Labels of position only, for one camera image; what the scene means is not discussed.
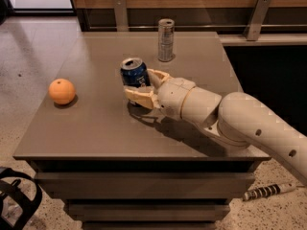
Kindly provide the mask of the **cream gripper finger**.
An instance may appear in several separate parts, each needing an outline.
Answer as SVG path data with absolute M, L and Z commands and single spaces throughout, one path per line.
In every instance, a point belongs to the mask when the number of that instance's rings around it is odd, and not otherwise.
M 150 79 L 149 89 L 158 89 L 165 81 L 171 78 L 169 73 L 163 71 L 148 69 L 147 72 Z
M 135 104 L 140 104 L 148 109 L 160 108 L 155 88 L 152 86 L 132 87 L 125 86 L 126 97 Z

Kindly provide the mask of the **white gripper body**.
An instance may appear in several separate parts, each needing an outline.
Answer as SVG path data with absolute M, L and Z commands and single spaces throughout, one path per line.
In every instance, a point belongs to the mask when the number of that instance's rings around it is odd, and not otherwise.
M 184 78 L 166 80 L 157 93 L 162 114 L 169 118 L 179 118 L 183 101 L 195 86 L 193 81 Z

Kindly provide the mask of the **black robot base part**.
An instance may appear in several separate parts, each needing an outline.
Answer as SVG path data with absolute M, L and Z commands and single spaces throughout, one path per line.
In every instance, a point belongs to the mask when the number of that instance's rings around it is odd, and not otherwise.
M 35 196 L 29 199 L 20 188 L 22 180 L 35 185 Z M 23 230 L 42 200 L 42 190 L 33 178 L 12 168 L 0 168 L 1 230 Z

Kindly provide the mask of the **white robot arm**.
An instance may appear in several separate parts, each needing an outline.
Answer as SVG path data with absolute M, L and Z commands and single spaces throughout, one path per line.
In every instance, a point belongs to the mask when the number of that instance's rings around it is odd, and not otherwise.
M 195 126 L 226 149 L 255 146 L 307 184 L 307 137 L 266 105 L 244 92 L 221 96 L 166 72 L 150 69 L 148 74 L 149 86 L 124 87 L 129 100 Z

